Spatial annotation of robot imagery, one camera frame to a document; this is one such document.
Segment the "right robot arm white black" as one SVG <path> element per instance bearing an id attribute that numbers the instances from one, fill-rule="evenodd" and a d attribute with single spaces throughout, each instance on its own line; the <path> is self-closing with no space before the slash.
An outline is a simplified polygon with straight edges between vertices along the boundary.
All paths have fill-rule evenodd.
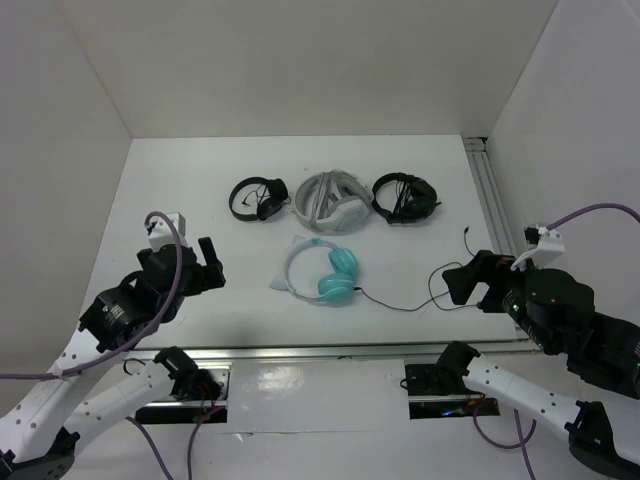
<path id="1" fill-rule="evenodd" d="M 567 370 L 601 390 L 598 401 L 568 397 L 534 384 L 453 341 L 439 356 L 436 379 L 448 392 L 463 387 L 524 413 L 563 439 L 571 455 L 611 479 L 639 476 L 639 327 L 596 311 L 594 291 L 569 273 L 523 268 L 512 256 L 479 251 L 442 274 L 453 304 L 475 287 L 487 291 L 477 307 L 505 313 L 544 354 L 564 355 Z"/>

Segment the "teal white cat-ear headphones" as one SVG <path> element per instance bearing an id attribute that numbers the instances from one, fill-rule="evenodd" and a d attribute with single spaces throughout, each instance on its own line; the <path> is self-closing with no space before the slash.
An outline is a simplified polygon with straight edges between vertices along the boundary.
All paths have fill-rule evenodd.
<path id="1" fill-rule="evenodd" d="M 314 305 L 342 306 L 356 292 L 355 254 L 327 238 L 295 235 L 268 287 Z"/>

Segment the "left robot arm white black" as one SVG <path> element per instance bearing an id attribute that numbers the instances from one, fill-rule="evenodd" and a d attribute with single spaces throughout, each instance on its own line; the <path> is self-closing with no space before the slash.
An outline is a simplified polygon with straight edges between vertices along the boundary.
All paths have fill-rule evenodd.
<path id="1" fill-rule="evenodd" d="M 125 380 L 89 394 L 137 344 L 137 335 L 157 313 L 168 323 L 185 298 L 225 285 L 211 239 L 198 244 L 202 261 L 191 248 L 173 243 L 139 251 L 140 270 L 96 296 L 48 379 L 38 381 L 2 417 L 2 478 L 62 478 L 94 439 L 150 402 L 195 401 L 212 412 L 219 383 L 179 347 L 161 349 Z"/>

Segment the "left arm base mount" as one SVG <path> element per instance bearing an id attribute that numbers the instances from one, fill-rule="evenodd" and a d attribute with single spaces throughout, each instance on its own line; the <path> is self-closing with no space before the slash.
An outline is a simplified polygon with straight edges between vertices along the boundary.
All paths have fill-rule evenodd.
<path id="1" fill-rule="evenodd" d="M 199 369 L 185 393 L 152 401 L 137 410 L 134 419 L 145 426 L 195 424 L 203 416 L 205 424 L 226 423 L 231 367 L 209 362 Z"/>

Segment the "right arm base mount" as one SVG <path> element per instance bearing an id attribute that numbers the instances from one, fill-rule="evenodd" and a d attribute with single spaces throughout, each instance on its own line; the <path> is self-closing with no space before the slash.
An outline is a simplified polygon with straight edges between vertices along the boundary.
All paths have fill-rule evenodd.
<path id="1" fill-rule="evenodd" d="M 436 364 L 406 364 L 399 384 L 407 392 L 411 420 L 471 417 L 485 401 Z"/>

